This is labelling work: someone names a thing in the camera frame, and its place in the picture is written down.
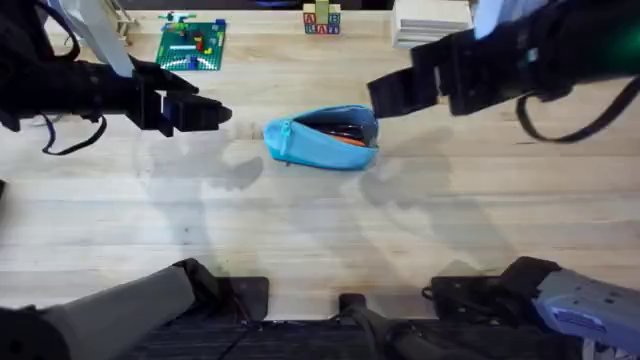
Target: zipper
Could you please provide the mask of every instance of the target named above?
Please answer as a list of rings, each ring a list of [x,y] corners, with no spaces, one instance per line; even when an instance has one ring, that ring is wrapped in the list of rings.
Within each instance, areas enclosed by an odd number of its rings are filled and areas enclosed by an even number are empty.
[[[280,129],[280,133],[282,134],[282,144],[280,145],[280,156],[284,156],[287,152],[287,147],[289,147],[289,138],[291,137],[291,123],[293,120],[288,119],[282,123],[282,129]]]

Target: alphabet block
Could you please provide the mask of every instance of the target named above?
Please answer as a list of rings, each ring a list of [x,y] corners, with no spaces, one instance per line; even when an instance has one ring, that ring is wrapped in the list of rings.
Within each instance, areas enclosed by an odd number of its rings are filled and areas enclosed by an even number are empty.
[[[316,24],[329,23],[329,0],[316,0]]]
[[[331,35],[338,35],[340,34],[340,25],[329,25],[329,28],[327,30]]]
[[[316,14],[315,13],[304,13],[302,14],[305,24],[315,24],[316,23]]]
[[[329,4],[329,13],[340,14],[341,9],[340,4]]]
[[[316,4],[307,4],[302,5],[302,12],[306,14],[315,14],[316,13]]]
[[[329,13],[329,25],[340,25],[340,13]]]

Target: wooden table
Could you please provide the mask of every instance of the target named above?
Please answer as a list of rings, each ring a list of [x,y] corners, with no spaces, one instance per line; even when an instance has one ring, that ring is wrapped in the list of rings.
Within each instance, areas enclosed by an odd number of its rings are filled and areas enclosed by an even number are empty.
[[[153,60],[160,12],[138,12],[131,53]],[[640,288],[640,104],[584,143],[533,143],[514,104],[453,118],[446,106],[381,122],[363,172],[273,161],[268,121],[368,103],[365,84],[408,64],[388,14],[345,12],[339,37],[307,36],[299,13],[226,18],[222,71],[185,73],[231,107],[218,132],[166,139],[119,116],[95,146],[43,155],[38,120],[0,131],[0,304],[66,302],[194,256],[216,274],[271,280],[270,318],[323,318],[362,292],[388,316],[423,316],[420,288],[440,273],[500,273],[521,255]],[[586,124],[624,82],[533,105],[561,134]],[[69,117],[60,144],[95,127]]]

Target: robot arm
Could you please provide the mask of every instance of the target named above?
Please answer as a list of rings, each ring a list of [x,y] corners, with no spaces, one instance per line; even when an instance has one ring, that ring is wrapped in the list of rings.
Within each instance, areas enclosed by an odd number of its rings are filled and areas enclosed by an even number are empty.
[[[480,0],[473,17],[475,37],[482,39],[499,24],[529,16],[547,3],[547,0]]]
[[[448,96],[451,114],[468,115],[519,98],[517,114],[529,135],[542,141],[580,141],[605,128],[631,103],[640,91],[640,77],[596,121],[559,139],[535,130],[526,100],[553,101],[568,95],[575,84],[640,74],[638,14],[640,2],[635,0],[563,0],[517,20],[488,19],[478,34],[467,30],[413,48],[411,68],[369,83],[375,113],[379,118],[404,115]]]
[[[640,292],[521,257],[499,277],[435,277],[423,295],[440,320],[535,325],[640,354]]]
[[[69,33],[68,54],[54,54],[36,9]],[[157,64],[123,55],[129,71],[125,66],[116,72],[109,65],[76,61],[80,49],[74,33],[60,13],[37,0],[0,3],[0,40],[0,123],[12,131],[20,131],[20,119],[38,114],[70,113],[92,121],[125,114],[141,130],[165,136],[174,128],[217,130],[231,117],[219,101],[195,95],[198,88]]]

